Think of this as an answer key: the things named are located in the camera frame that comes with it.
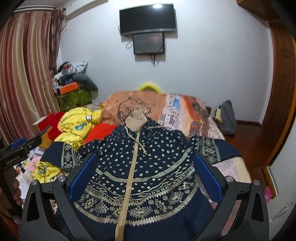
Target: gray bag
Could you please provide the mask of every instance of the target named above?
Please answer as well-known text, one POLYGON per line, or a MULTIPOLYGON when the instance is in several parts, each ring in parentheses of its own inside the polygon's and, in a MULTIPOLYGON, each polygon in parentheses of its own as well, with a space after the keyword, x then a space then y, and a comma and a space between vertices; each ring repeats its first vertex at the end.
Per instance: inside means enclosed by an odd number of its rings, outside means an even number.
POLYGON ((219 108, 221 109, 220 118, 222 123, 215 119, 217 126, 221 130, 222 134, 234 136, 237 131, 237 121, 234 116, 231 101, 225 101, 222 105, 219 106, 219 108))

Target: television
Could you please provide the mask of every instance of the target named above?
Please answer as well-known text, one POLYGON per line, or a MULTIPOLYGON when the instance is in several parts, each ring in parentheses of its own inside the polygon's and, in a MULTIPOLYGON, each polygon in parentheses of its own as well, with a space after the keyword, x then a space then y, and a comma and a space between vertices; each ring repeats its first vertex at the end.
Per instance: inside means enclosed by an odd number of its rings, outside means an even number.
POLYGON ((133 35, 134 54, 162 54, 165 52, 163 33, 133 35))
POLYGON ((153 4, 119 11, 120 34, 147 32, 175 32, 176 19, 173 4, 153 4))

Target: ceiling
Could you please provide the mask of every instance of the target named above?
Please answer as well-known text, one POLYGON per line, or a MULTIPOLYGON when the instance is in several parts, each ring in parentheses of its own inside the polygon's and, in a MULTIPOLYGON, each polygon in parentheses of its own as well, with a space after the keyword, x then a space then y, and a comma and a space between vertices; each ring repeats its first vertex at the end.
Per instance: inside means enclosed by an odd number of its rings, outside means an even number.
POLYGON ((52 6, 62 5, 63 6, 69 1, 70 0, 26 0, 23 2, 21 7, 31 6, 31 5, 52 5, 52 6))

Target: door frame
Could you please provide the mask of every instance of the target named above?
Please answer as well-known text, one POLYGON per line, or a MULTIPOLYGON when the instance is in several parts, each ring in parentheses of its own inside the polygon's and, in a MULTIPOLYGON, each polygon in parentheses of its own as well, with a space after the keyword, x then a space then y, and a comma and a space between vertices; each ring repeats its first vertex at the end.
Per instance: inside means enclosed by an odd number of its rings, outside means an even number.
MULTIPOLYGON (((272 80, 272 87, 271 87, 271 93, 270 93, 270 98, 269 98, 269 102, 268 102, 268 106, 267 106, 267 110, 266 113, 268 112, 269 108, 270 108, 270 103, 271 103, 271 99, 272 99, 272 95, 273 95, 273 90, 274 90, 274 83, 275 83, 275 71, 276 71, 276 47, 275 47, 275 40, 274 40, 274 32, 273 29, 270 28, 271 30, 271 38, 272 38, 272 45, 273 45, 273 52, 274 52, 274 74, 273 74, 273 80, 272 80)), ((292 38, 292 42, 293 42, 293 47, 294 47, 294 53, 296 56, 296 43, 295 40, 292 38)), ((274 147, 273 151, 271 152, 271 154, 269 155, 269 157, 267 158, 267 161, 264 163, 261 172, 263 174, 263 176, 266 178, 267 184, 270 187, 270 190, 272 192, 272 197, 274 198, 277 195, 276 192, 276 187, 274 186, 274 182, 272 181, 272 177, 270 176, 270 172, 268 171, 268 166, 270 166, 275 159, 277 158, 278 154, 280 153, 281 149, 283 148, 288 135, 290 133, 290 130, 293 126, 294 120, 295 120, 295 116, 296 116, 296 84, 294 86, 294 94, 293 94, 293 99, 292 99, 292 104, 291 104, 291 108, 290 108, 290 112, 288 114, 288 118, 287 118, 287 122, 285 124, 284 130, 276 144, 276 146, 274 147)), ((264 124, 264 122, 267 119, 267 115, 265 114, 262 125, 264 124)))

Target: curtain rod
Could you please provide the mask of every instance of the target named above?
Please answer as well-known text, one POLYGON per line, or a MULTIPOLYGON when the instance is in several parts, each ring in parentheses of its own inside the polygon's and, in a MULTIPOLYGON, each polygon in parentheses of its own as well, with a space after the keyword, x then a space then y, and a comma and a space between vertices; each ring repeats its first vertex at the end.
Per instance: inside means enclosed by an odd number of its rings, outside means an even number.
POLYGON ((48 6, 48 5, 32 5, 32 6, 24 6, 24 7, 18 7, 14 13, 17 12, 25 12, 25 11, 32 11, 32 10, 48 10, 53 11, 54 6, 48 6))

